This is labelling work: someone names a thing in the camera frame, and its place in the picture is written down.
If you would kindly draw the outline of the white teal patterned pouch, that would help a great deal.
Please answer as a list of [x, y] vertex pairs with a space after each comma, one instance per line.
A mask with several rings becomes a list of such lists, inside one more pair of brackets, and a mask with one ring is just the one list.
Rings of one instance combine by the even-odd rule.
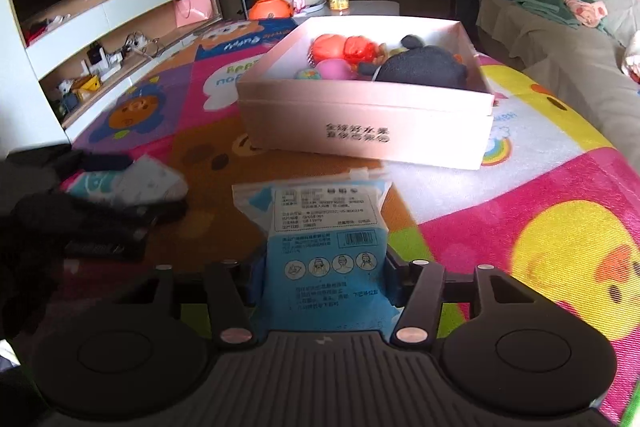
[[186, 179], [151, 156], [142, 156], [122, 171], [81, 173], [66, 193], [111, 207], [126, 208], [178, 202], [189, 192]]

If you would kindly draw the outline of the blue white mask packet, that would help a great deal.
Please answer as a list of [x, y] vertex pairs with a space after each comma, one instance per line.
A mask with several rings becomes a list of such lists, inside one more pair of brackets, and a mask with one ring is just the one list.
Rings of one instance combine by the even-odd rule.
[[236, 184], [233, 202], [266, 236], [262, 289], [252, 320], [275, 331], [375, 331], [388, 337], [399, 311], [386, 295], [384, 169]]

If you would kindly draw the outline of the black plush bird toy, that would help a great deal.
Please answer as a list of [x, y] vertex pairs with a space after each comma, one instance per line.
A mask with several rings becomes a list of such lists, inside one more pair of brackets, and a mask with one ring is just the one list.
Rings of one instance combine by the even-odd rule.
[[358, 74], [387, 83], [459, 90], [466, 88], [469, 71], [460, 58], [441, 46], [425, 44], [414, 35], [405, 36], [400, 43], [403, 51], [389, 55], [380, 65], [360, 63]]

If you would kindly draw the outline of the pink ball toy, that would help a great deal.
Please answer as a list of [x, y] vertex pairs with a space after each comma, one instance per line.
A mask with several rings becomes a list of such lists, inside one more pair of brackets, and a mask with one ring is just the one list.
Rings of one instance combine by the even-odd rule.
[[316, 65], [320, 77], [324, 80], [355, 80], [358, 74], [342, 58], [327, 58]]

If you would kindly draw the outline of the red plastic toy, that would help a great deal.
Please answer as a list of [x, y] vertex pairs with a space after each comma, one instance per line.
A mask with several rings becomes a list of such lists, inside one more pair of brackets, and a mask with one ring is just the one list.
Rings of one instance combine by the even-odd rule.
[[381, 64], [386, 57], [386, 47], [363, 36], [324, 34], [311, 43], [309, 55], [316, 64], [340, 58], [356, 67], [360, 63]]

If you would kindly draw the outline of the colourful cartoon play mat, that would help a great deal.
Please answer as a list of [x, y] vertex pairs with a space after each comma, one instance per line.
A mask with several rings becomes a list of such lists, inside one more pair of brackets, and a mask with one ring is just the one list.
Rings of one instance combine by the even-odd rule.
[[[617, 361], [605, 398], [574, 426], [639, 421], [639, 177], [603, 135], [525, 75], [491, 60], [480, 70], [496, 92], [494, 123], [476, 170], [284, 152], [250, 142], [235, 85], [257, 62], [254, 30], [218, 29], [141, 80], [79, 138], [90, 150], [130, 150], [171, 162], [190, 180], [186, 223], [160, 240], [189, 262], [241, 234], [258, 241], [233, 207], [238, 186], [314, 174], [389, 176], [390, 245], [406, 261], [440, 263], [451, 285], [474, 269], [506, 271], [599, 329]], [[154, 417], [157, 426], [509, 426], [469, 403], [435, 366], [382, 348], [378, 339], [273, 335], [231, 355], [196, 397]]]

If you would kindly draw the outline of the pink cardboard box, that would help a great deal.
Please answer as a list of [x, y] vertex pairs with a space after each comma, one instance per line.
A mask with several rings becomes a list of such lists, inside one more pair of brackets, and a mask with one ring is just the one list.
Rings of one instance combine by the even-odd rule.
[[[363, 36], [389, 48], [413, 35], [457, 57], [461, 89], [363, 79], [299, 79], [322, 35]], [[494, 122], [494, 95], [462, 23], [441, 18], [313, 17], [236, 84], [246, 132], [265, 150], [329, 154], [476, 170]]]

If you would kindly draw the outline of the pink paper bag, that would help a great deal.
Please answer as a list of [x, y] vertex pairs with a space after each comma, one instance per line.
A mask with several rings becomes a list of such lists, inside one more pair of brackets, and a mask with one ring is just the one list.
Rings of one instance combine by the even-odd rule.
[[178, 28], [211, 20], [214, 16], [212, 0], [175, 0], [175, 22]]

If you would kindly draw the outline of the orange round toy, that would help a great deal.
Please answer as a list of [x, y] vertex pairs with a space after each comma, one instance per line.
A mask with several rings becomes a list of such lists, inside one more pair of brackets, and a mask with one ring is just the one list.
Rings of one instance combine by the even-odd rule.
[[291, 18], [293, 16], [294, 10], [286, 0], [258, 0], [248, 11], [250, 20]]

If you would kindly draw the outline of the grey sofa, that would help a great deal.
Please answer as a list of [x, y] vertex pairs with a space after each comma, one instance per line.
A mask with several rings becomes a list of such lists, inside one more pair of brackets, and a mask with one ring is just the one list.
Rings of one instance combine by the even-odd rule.
[[484, 51], [574, 108], [639, 167], [639, 83], [622, 63], [639, 31], [639, 0], [601, 1], [601, 29], [552, 22], [512, 0], [480, 0], [476, 28]]

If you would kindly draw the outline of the green cloth on sofa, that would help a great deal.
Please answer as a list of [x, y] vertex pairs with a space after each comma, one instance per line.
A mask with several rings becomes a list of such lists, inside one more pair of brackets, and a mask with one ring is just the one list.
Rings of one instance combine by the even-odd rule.
[[603, 28], [608, 9], [596, 0], [508, 0], [545, 20], [570, 28]]

